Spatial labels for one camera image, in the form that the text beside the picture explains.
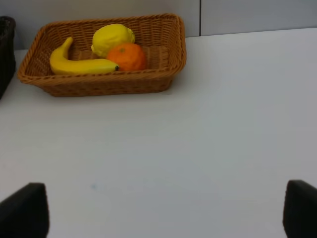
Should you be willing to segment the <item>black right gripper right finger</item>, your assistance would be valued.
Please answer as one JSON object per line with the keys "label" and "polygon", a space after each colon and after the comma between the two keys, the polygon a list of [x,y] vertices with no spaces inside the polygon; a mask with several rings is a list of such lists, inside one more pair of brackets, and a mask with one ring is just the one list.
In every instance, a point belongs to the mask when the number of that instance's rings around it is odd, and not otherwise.
{"label": "black right gripper right finger", "polygon": [[317,189],[303,180],[287,184],[283,227],[288,238],[317,236]]}

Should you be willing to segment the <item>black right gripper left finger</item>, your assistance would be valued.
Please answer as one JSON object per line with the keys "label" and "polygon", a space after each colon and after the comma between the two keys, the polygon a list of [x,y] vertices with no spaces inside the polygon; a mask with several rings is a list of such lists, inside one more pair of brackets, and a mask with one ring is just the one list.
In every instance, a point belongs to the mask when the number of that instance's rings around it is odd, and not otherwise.
{"label": "black right gripper left finger", "polygon": [[46,238],[50,216],[46,187],[29,183],[0,203],[2,238]]}

